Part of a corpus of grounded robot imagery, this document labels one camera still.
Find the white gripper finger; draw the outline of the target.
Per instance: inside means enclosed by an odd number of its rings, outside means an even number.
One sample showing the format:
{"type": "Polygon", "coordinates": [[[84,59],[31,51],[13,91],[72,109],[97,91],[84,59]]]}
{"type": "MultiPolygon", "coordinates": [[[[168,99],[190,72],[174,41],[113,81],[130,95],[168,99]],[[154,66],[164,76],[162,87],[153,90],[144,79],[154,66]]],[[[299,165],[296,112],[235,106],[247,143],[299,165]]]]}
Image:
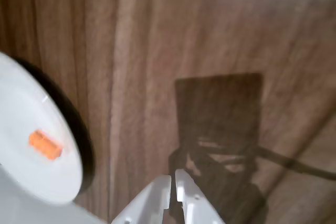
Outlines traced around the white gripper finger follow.
{"type": "Polygon", "coordinates": [[[175,171],[176,197],[182,203],[185,224],[225,224],[192,177],[183,169],[175,171]]]}
{"type": "Polygon", "coordinates": [[[171,176],[160,175],[150,182],[112,221],[115,223],[161,224],[169,209],[171,176]]]}

